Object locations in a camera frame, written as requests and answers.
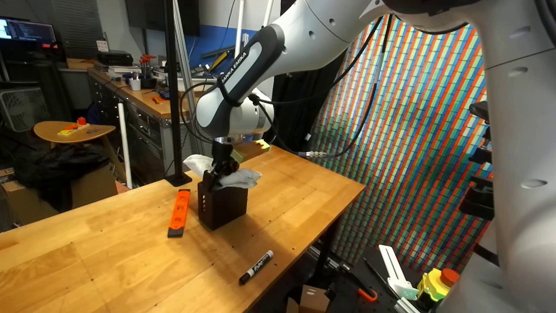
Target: white cup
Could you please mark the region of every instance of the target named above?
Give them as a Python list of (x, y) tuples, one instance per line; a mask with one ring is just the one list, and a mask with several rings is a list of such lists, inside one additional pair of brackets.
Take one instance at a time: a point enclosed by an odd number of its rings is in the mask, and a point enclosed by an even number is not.
[(130, 79), (131, 90), (137, 91), (141, 90), (141, 80), (140, 79)]

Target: wooden tabletop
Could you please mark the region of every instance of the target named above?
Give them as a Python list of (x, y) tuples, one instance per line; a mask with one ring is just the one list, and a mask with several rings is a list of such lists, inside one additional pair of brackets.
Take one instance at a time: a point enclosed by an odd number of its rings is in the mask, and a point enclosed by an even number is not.
[[(87, 69), (87, 72), (92, 77), (100, 80), (101, 83), (106, 83), (110, 80), (110, 76), (107, 73), (101, 72), (93, 67)], [(124, 78), (122, 81), (113, 81), (109, 83), (114, 88), (118, 88), (121, 86), (127, 86)], [(198, 100), (202, 93), (195, 92), (195, 100)], [(157, 92), (148, 92), (148, 90), (137, 90), (133, 91), (131, 88), (121, 88), (118, 90), (118, 95), (120, 97), (129, 97), (130, 100), (140, 109), (143, 111), (147, 111), (152, 113), (154, 116), (159, 117), (161, 119), (169, 119), (170, 117), (170, 102), (165, 101), (161, 104), (156, 104), (152, 101), (153, 97), (159, 97), (160, 95)], [(189, 111), (189, 106), (187, 104), (187, 97), (184, 97), (182, 110), (184, 115)]]
[[(2, 312), (244, 312), (342, 214), (363, 185), (277, 147), (242, 164), (262, 173), (247, 214), (209, 231), (197, 183), (165, 180), (0, 233)], [(167, 238), (180, 188), (183, 238)], [(262, 255), (274, 258), (246, 285)]]
[(104, 136), (111, 131), (115, 130), (115, 126), (110, 125), (89, 125), (82, 129), (74, 130), (71, 135), (62, 136), (58, 133), (64, 129), (64, 127), (73, 125), (75, 123), (71, 122), (61, 122), (61, 121), (44, 121), (35, 124), (33, 127), (34, 132), (40, 138), (59, 144), (73, 144), (82, 143), (84, 141), (89, 141), (97, 139)]

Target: small round table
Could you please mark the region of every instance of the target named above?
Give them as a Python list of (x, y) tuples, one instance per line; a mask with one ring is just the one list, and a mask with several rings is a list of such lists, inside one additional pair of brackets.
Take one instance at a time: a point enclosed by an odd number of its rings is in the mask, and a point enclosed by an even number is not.
[(106, 137), (106, 135), (114, 131), (116, 127), (111, 125), (90, 124), (85, 128), (74, 130), (72, 134), (67, 136), (58, 134), (65, 127), (74, 124), (75, 123), (62, 121), (44, 121), (37, 123), (34, 126), (33, 130), (41, 139), (50, 141), (51, 147), (54, 147), (56, 144), (79, 144), (93, 139), (101, 139), (102, 145), (104, 146), (104, 149), (108, 154), (110, 161), (114, 164), (116, 170), (118, 171), (118, 176), (120, 176), (120, 178), (125, 182), (126, 171), (118, 160), (118, 156), (114, 152), (114, 149), (112, 149), (110, 141)]

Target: black marker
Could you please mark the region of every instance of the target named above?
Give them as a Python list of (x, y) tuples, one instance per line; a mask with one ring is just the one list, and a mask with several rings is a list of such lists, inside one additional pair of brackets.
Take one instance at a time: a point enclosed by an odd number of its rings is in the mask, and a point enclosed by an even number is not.
[(257, 272), (263, 267), (265, 266), (270, 259), (272, 259), (272, 257), (274, 256), (274, 253), (272, 252), (272, 250), (269, 250), (268, 252), (265, 253), (265, 255), (263, 255), (261, 257), (260, 260), (257, 261), (257, 263), (255, 263), (255, 265), (253, 265), (252, 268), (250, 268), (245, 274), (243, 274), (243, 276), (240, 277), (240, 285), (245, 285), (245, 283), (251, 279), (251, 277), (253, 277), (255, 274), (257, 274)]

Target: pen holder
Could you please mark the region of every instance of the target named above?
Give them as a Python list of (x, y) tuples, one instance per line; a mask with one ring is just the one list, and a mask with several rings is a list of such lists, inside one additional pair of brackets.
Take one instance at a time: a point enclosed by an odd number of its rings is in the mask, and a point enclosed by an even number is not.
[(247, 189), (225, 187), (211, 190), (214, 178), (205, 171), (198, 187), (199, 219), (211, 230), (230, 223), (247, 212)]

